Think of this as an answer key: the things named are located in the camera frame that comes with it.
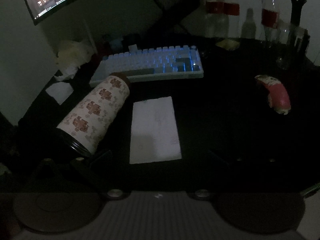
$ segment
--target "gray ribbed surface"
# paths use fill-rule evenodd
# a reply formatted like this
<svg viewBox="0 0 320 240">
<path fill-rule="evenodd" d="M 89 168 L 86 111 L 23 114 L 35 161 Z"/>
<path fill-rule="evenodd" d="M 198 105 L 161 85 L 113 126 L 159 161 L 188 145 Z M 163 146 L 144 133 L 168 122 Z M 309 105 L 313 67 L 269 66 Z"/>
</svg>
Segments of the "gray ribbed surface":
<svg viewBox="0 0 320 240">
<path fill-rule="evenodd" d="M 250 234 L 223 221 L 210 203 L 185 192 L 132 192 L 107 203 L 92 223 L 75 232 L 43 236 L 23 231 L 17 240 L 302 240 L 294 231 L 270 236 Z"/>
</svg>

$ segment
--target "desk surface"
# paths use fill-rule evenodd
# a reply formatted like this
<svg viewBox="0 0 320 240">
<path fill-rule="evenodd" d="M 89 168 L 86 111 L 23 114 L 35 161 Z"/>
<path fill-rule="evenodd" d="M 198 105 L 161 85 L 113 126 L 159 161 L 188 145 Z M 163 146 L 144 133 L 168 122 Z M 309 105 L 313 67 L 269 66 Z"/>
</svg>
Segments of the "desk surface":
<svg viewBox="0 0 320 240">
<path fill-rule="evenodd" d="M 188 36 L 159 43 L 198 46 L 204 52 L 204 78 L 133 83 L 129 98 L 99 145 L 98 150 L 113 152 L 112 166 L 101 175 L 133 190 L 163 191 L 302 190 L 318 182 L 319 73 L 304 70 L 296 75 L 276 68 L 273 55 L 256 40 L 242 40 L 234 52 L 212 43 Z M 45 92 L 54 79 L 33 102 L 19 122 L 20 154 L 25 158 L 21 169 L 30 170 L 46 157 L 57 163 L 78 157 L 52 130 L 89 93 L 88 82 L 96 67 L 82 66 L 69 81 L 73 94 L 61 106 Z M 257 74 L 273 75 L 287 87 L 292 100 L 287 116 L 268 108 L 266 98 L 257 92 Z M 167 96 L 173 101 L 182 159 L 130 165 L 133 103 Z M 34 154 L 30 156 L 26 149 Z M 209 150 L 232 163 L 232 169 L 217 164 Z"/>
</svg>

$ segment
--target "keyboard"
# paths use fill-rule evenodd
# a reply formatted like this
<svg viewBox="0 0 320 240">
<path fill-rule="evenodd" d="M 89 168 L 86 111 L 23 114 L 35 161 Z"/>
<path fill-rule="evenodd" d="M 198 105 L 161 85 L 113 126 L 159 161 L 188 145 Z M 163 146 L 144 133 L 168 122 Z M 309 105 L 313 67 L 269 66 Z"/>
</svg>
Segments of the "keyboard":
<svg viewBox="0 0 320 240">
<path fill-rule="evenodd" d="M 100 62 L 90 86 L 97 86 L 113 72 L 124 73 L 130 82 L 203 77 L 199 52 L 196 46 L 187 45 L 110 55 Z"/>
</svg>

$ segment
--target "spacebar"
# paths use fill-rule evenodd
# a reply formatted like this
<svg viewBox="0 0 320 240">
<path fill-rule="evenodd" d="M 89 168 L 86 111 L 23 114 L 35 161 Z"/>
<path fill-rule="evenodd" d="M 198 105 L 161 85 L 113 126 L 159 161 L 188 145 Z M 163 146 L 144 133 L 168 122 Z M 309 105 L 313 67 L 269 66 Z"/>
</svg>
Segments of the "spacebar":
<svg viewBox="0 0 320 240">
<path fill-rule="evenodd" d="M 154 74 L 155 69 L 154 68 L 143 68 L 143 69 L 122 71 L 121 73 L 125 74 L 127 77 L 131 77 L 131 76 Z"/>
</svg>

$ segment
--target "red bottle label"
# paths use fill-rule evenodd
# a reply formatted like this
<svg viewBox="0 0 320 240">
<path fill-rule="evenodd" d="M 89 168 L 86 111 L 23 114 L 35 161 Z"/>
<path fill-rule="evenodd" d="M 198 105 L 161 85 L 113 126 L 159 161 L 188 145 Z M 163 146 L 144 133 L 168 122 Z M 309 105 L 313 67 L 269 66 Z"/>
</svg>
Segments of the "red bottle label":
<svg viewBox="0 0 320 240">
<path fill-rule="evenodd" d="M 227 15 L 239 16 L 240 5 L 237 3 L 223 3 L 223 13 Z"/>
<path fill-rule="evenodd" d="M 269 11 L 266 9 L 262 9 L 262 17 L 261 17 L 261 23 L 269 28 L 276 29 L 277 28 L 277 22 L 279 18 L 279 14 L 274 11 Z"/>
<path fill-rule="evenodd" d="M 223 2 L 206 2 L 207 13 L 223 13 Z"/>
</svg>

